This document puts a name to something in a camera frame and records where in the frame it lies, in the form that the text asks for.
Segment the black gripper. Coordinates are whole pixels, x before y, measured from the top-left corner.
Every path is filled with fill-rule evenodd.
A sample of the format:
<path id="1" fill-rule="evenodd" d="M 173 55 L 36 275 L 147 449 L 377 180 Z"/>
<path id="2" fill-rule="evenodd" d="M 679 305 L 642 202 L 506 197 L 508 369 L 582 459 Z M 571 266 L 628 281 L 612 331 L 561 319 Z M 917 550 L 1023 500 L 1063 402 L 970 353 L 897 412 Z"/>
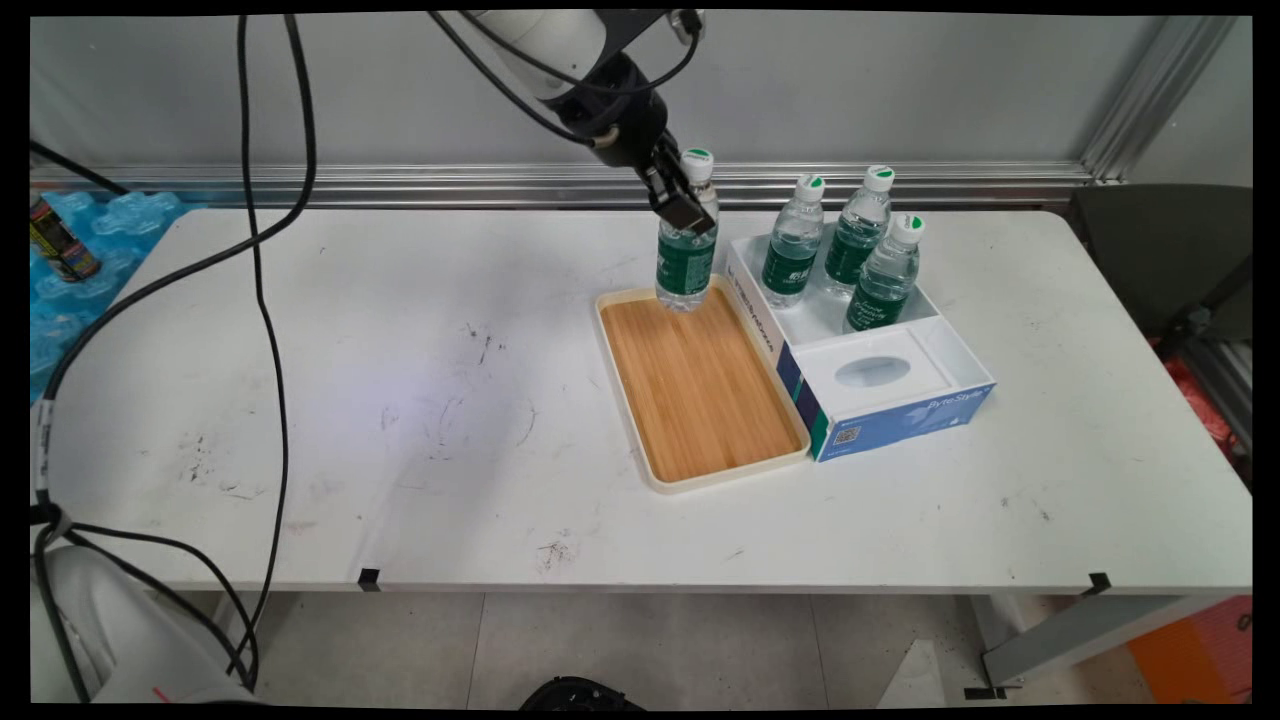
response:
<path id="1" fill-rule="evenodd" d="M 645 169 L 650 209 L 677 231 L 705 234 L 716 219 L 699 199 L 695 186 L 710 179 L 713 160 L 681 160 L 675 136 L 667 131 L 666 102 L 653 88 L 641 91 L 648 78 L 627 55 L 613 55 L 588 77 L 588 83 L 612 90 L 603 94 L 580 86 L 559 96 L 562 126 L 582 137 L 612 138 L 591 149 L 605 167 Z"/>

